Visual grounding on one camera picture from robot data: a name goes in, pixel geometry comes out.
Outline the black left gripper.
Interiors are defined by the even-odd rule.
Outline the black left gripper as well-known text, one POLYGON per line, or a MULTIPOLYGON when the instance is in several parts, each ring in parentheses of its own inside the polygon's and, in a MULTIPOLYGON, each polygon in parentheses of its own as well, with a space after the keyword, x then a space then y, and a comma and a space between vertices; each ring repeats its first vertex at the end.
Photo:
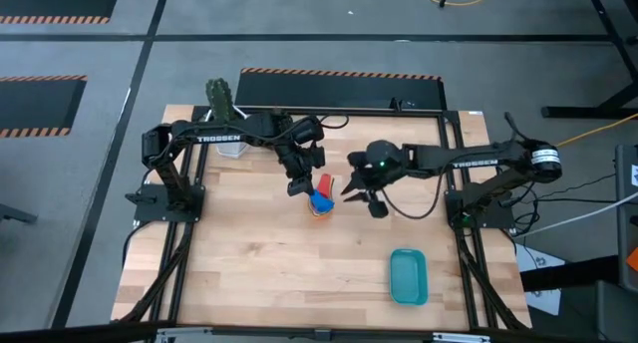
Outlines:
POLYGON ((312 184, 312 169, 314 184, 318 184, 322 175, 326 173, 322 168, 325 166, 325 150, 317 145, 317 142, 323 139, 324 134, 312 138, 308 148, 299 146, 289 138, 276 142, 278 162, 284 166, 286 176, 290 179, 287 185, 289 196, 307 193, 312 197, 316 193, 312 184))

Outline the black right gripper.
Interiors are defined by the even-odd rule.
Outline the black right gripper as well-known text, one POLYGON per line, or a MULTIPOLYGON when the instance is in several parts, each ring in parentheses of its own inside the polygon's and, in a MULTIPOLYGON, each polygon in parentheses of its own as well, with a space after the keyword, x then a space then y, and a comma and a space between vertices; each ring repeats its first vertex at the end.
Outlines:
POLYGON ((346 197, 344 202, 366 202, 368 210, 374 218, 386 217, 388 215, 387 206, 377 197, 377 191, 383 187, 384 183, 383 172, 368 161, 365 152, 351 152, 347 155, 347 161, 353 171, 350 174, 350 181, 345 185, 342 193, 349 193, 355 189, 362 191, 346 197))

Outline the blue measuring cup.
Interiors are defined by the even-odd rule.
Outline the blue measuring cup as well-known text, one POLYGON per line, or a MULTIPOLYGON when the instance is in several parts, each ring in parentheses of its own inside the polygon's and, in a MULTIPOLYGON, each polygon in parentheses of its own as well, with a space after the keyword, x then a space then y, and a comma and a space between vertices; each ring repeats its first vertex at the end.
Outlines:
POLYGON ((330 213, 335 206, 332 197, 332 190, 320 190, 316 188, 312 195, 309 196, 309 207, 314 215, 324 215, 330 213))

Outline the teal plastic basket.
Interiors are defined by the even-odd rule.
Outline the teal plastic basket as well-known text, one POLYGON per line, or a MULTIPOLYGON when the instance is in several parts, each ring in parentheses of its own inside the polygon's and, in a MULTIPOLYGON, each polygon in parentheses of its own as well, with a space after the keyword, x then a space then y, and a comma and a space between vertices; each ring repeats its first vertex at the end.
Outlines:
POLYGON ((429 299, 428 265, 418 249, 398 248, 390 255, 389 291, 400 305, 422 306, 429 299))

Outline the white hexagonal plant pot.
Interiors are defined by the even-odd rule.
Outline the white hexagonal plant pot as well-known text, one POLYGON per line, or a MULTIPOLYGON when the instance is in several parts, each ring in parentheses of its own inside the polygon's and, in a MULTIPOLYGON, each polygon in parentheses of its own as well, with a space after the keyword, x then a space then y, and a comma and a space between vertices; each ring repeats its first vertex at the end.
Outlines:
MULTIPOLYGON (((245 120, 248 115, 242 112, 239 108, 232 106, 234 112, 245 120)), ((229 143, 229 144, 218 144, 216 146, 217 153, 226 158, 239 159, 245 151, 248 149, 248 145, 243 142, 238 143, 229 143)))

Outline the white paper sheet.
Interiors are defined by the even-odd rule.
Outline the white paper sheet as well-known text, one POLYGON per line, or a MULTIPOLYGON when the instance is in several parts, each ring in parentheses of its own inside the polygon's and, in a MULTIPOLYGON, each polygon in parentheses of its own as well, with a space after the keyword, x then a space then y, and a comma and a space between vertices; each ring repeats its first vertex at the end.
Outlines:
MULTIPOLYGON (((561 266, 565 261, 541 251, 528 248, 522 244, 515 245, 516 262, 521 273, 554 266, 561 266)), ((525 293, 529 307, 544 313, 557 316, 560 310, 561 289, 529 291, 525 293)))

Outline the black furniture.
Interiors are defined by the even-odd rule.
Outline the black furniture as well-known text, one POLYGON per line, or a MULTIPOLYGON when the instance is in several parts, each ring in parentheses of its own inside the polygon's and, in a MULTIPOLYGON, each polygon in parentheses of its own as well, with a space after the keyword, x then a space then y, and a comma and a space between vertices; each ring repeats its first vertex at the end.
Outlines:
POLYGON ((561 289, 553 316, 530 308, 542 332, 621 343, 638 343, 638 293, 619 283, 616 255, 520 272, 525 293, 561 289))

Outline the grey cabinet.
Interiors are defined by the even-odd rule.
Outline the grey cabinet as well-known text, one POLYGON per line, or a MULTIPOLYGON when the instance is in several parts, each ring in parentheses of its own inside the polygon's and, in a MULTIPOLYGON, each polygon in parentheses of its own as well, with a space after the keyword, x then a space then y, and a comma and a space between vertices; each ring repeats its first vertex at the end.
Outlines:
POLYGON ((638 293, 638 272, 627 266, 627 256, 638 247, 638 145, 615 149, 616 198, 627 201, 616 208, 619 283, 638 293))

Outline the black chair leg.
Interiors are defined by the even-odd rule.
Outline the black chair leg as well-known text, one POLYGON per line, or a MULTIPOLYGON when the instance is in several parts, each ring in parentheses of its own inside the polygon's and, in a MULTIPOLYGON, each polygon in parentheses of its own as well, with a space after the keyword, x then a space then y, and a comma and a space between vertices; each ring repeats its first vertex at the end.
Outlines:
POLYGON ((17 220, 23 223, 34 223, 37 218, 37 215, 0 203, 0 221, 17 220))

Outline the black aluminium table frame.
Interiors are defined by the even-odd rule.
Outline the black aluminium table frame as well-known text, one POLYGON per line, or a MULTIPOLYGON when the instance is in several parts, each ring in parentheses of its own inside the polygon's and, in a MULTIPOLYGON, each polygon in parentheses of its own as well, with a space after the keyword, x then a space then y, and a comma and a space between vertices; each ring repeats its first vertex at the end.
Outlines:
MULTIPOLYGON (((372 218, 366 203, 343 202, 351 168, 346 155, 374 140, 396 145, 455 145, 446 119, 351 117, 344 129, 326 131, 326 173, 334 178, 335 208, 315 219, 305 194, 290 197, 276 155, 249 148, 240 159, 210 148, 203 167, 202 217, 194 224, 176 322, 179 325, 361 330, 470 328, 468 312, 487 326, 487 309, 473 282, 476 311, 466 307, 455 235, 443 203, 424 220, 390 209, 372 218), (427 260, 429 299, 400 305, 389 293, 389 258, 414 248, 427 260)), ((155 280, 168 230, 153 222, 131 240, 111 319, 129 313, 155 280)), ((509 239, 482 229, 491 284, 508 308, 529 325, 516 257, 509 239)))

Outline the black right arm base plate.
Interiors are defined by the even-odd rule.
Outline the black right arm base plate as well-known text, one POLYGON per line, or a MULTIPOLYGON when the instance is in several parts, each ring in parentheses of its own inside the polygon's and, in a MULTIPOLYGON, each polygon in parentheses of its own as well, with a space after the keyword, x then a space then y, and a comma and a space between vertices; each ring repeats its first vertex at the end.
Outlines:
POLYGON ((445 204, 449 226, 452 229, 513 228, 511 208, 503 203, 509 198, 510 192, 470 199, 464 190, 447 191, 445 204))

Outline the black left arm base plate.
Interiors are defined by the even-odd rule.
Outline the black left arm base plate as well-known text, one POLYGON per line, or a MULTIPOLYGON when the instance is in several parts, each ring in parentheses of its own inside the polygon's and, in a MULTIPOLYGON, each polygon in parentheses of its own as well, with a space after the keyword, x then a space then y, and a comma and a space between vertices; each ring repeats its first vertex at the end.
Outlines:
POLYGON ((163 184, 145 184, 125 198, 137 208, 135 220, 189 222, 201 217, 205 187, 190 185, 186 190, 163 184))

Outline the silver bracket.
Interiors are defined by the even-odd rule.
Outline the silver bracket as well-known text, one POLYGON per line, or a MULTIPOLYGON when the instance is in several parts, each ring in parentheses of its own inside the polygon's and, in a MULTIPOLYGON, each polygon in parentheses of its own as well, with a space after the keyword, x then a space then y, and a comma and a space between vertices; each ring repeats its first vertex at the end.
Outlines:
POLYGON ((489 336, 450 333, 450 332, 434 332, 432 336, 433 343, 491 343, 489 336))
POLYGON ((175 343, 177 338, 211 335, 211 327, 173 327, 157 331, 154 343, 175 343))

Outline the black metal stand frame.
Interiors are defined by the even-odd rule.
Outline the black metal stand frame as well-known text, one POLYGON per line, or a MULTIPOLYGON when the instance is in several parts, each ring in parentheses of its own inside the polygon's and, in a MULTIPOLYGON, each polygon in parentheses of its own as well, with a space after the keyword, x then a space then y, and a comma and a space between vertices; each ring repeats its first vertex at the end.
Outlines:
POLYGON ((619 92, 593 107, 569 107, 569 106, 546 106, 540 109, 540 113, 547 119, 597 119, 612 120, 623 119, 625 117, 638 114, 638 108, 627 108, 627 105, 638 99, 638 68, 634 65, 627 49, 625 41, 619 35, 612 19, 607 14, 601 0, 591 0, 592 5, 598 13, 598 17, 610 37, 610 42, 620 55, 622 62, 627 69, 631 83, 619 92))

